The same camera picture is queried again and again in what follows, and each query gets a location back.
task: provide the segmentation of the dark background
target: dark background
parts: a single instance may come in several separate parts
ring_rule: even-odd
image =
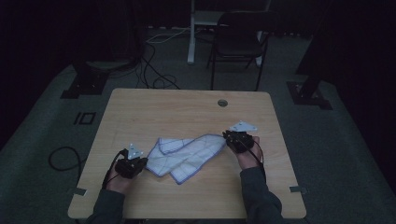
[[[235,9],[240,1],[197,1],[197,9]],[[245,3],[247,7],[260,1]],[[190,25],[190,1],[140,1],[141,22]],[[313,36],[298,74],[334,84],[384,176],[396,191],[395,3],[385,0],[273,0],[278,35]],[[51,80],[76,55],[111,58],[95,1],[0,2],[0,147]]]

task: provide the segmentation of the sleeve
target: sleeve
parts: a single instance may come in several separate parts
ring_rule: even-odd
[[[242,197],[247,210],[247,223],[285,223],[282,203],[269,191],[259,167],[240,173]]]
[[[86,224],[119,224],[122,220],[122,209],[125,196],[116,191],[101,189],[96,200],[93,214]]]

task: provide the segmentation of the gray carpet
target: gray carpet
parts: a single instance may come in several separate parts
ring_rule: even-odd
[[[174,31],[151,31],[151,34]],[[199,35],[209,38],[210,35]],[[187,64],[189,39],[178,36],[156,49],[151,64],[163,75],[173,75],[184,90],[208,90],[205,69],[210,45],[197,42],[195,64]],[[336,89],[322,82],[320,89],[333,110],[294,105],[286,81],[304,81],[294,75],[309,40],[273,38],[260,91],[271,94],[291,162],[307,210],[306,219],[289,223],[396,223],[396,198],[379,172],[360,132],[338,98]],[[145,58],[152,49],[147,48]],[[221,64],[215,90],[251,91],[258,68]],[[115,88],[145,88],[136,71],[111,74],[102,95],[60,99],[75,77],[71,66],[60,73],[35,104],[29,116],[0,152],[0,223],[75,223],[67,216],[78,169],[57,172],[48,164],[58,147],[74,147],[81,158],[90,152],[106,103]],[[148,83],[157,76],[147,71]],[[74,124],[78,113],[96,113],[91,125]],[[76,164],[76,156],[63,150],[53,158],[60,167]],[[160,220],[154,223],[168,223]]]

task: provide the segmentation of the cable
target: cable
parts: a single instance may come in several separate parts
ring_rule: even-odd
[[[142,60],[146,63],[146,65],[145,65],[145,67],[143,69],[143,74],[141,74],[141,75],[143,75],[143,78],[140,76],[139,80],[141,80],[142,83],[146,85],[147,89],[165,89],[165,88],[168,88],[170,86],[174,86],[178,90],[180,90],[180,87],[176,84],[176,82],[177,82],[176,77],[171,76],[171,75],[162,75],[150,64],[151,60],[153,59],[153,57],[155,55],[155,48],[154,48],[154,46],[150,45],[150,43],[147,43],[147,45],[152,48],[153,52],[152,52],[152,54],[151,54],[151,56],[149,57],[148,60],[146,60],[144,57],[142,57]],[[154,71],[154,73],[158,76],[156,79],[154,79],[152,85],[149,85],[149,82],[147,80],[147,69],[148,68],[151,68],[151,70]],[[166,80],[167,82],[169,82],[170,84],[165,86],[165,81],[163,79]],[[163,84],[162,88],[159,88],[158,85],[157,85],[157,83],[160,82],[160,81]]]
[[[142,77],[142,73],[143,73],[143,65],[142,65],[142,62],[141,62],[141,60],[140,60],[140,63],[139,63],[139,67],[140,67],[140,72],[139,73],[137,73],[136,71],[137,70],[135,70],[134,71],[134,74],[136,75],[136,77],[137,77],[137,82],[136,82],[136,85],[134,86],[134,88],[136,89],[137,88],[137,86],[139,85],[139,82],[140,82],[140,78]]]
[[[256,159],[256,161],[259,163],[260,165],[260,169],[262,170],[262,175],[264,176],[264,180],[265,182],[267,181],[267,176],[265,174],[265,169],[264,169],[264,155],[262,154],[262,162],[259,160],[259,158],[257,158],[257,156],[250,150],[249,147],[247,147],[243,141],[241,141],[240,139],[238,139],[238,141],[247,149],[247,151],[254,157],[254,159]],[[259,147],[260,151],[262,152],[262,148],[260,147],[260,145],[253,140],[253,142]]]
[[[72,151],[75,153],[76,157],[77,157],[78,164],[73,165],[73,166],[70,166],[70,167],[66,167],[66,168],[59,168],[59,167],[56,167],[55,165],[53,165],[53,163],[52,163],[52,156],[53,156],[56,152],[58,152],[58,151],[60,151],[60,150],[63,150],[63,149],[72,150]],[[82,164],[83,162],[85,162],[86,160],[87,160],[87,159],[81,160],[81,158],[80,158],[80,156],[78,155],[77,151],[76,151],[73,147],[58,147],[58,148],[56,148],[55,150],[53,150],[53,151],[49,154],[49,158],[48,158],[49,166],[50,166],[52,169],[56,170],[56,171],[63,172],[63,171],[72,170],[72,169],[78,167],[78,179],[77,179],[76,185],[78,184],[78,181],[79,181],[79,179],[81,178],[81,174],[82,174],[82,165],[81,165],[81,164]]]
[[[111,162],[110,168],[108,168],[108,170],[106,172],[105,179],[103,180],[103,183],[102,183],[102,189],[105,189],[107,184],[108,184],[108,182],[110,182],[111,180],[113,180],[114,178],[116,178],[118,176],[118,175],[116,175],[116,176],[111,177],[111,179],[109,179],[111,170],[113,169],[113,166],[116,163],[117,158],[119,157],[119,155],[122,155],[122,153],[124,153],[124,154],[126,153],[127,154],[128,150],[123,149],[123,150],[119,151],[117,153],[117,155],[114,157],[113,162]]]
[[[149,43],[149,44],[162,44],[162,43],[165,43],[166,41],[168,41],[168,40],[170,40],[170,39],[172,39],[172,38],[174,38],[174,37],[176,37],[176,36],[178,36],[178,35],[182,35],[182,34],[183,34],[185,31],[187,31],[189,28],[190,28],[190,27],[186,27],[186,28],[184,28],[182,31],[180,31],[179,33],[174,34],[174,35],[171,35],[171,34],[160,34],[160,35],[155,35],[154,37],[149,38],[148,40],[146,40],[146,42]],[[157,37],[159,37],[159,36],[168,36],[168,35],[170,35],[170,37],[166,38],[166,39],[163,40],[163,41],[151,42],[152,39],[155,39],[155,38],[157,38]]]

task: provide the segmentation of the chair leg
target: chair leg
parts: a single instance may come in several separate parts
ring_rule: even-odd
[[[210,90],[212,90],[213,91],[213,83],[214,83],[214,81],[215,81],[215,64],[216,64],[216,52],[212,52],[212,56],[213,56],[213,59],[212,59],[212,78],[211,78],[211,81],[210,81]]]
[[[262,69],[264,68],[264,60],[265,60],[265,55],[267,54],[267,47],[268,47],[268,43],[265,43],[264,51],[262,52],[262,64],[260,65],[259,77],[257,78],[256,89],[254,91],[257,91],[259,89],[260,80],[262,79]]]
[[[262,68],[263,67],[264,67],[264,60],[262,59],[262,64],[260,65],[259,77],[257,78],[256,89],[254,89],[254,91],[257,91],[259,89],[260,80],[262,79]]]
[[[209,59],[207,60],[206,69],[209,68],[210,60],[212,58],[212,54],[213,54],[213,47],[210,49],[210,54],[209,54]]]
[[[251,58],[250,61],[248,61],[247,65],[245,66],[245,69],[248,69],[248,66],[253,62],[255,58]]]

